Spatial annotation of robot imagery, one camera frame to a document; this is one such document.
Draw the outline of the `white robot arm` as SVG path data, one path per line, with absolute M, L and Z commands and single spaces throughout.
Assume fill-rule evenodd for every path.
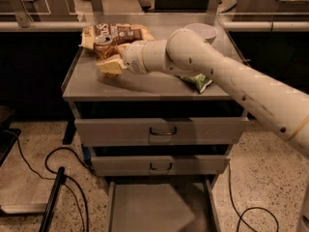
M 308 95 L 223 55 L 188 28 L 166 40 L 110 43 L 95 53 L 103 73 L 202 73 L 304 157 L 309 155 Z

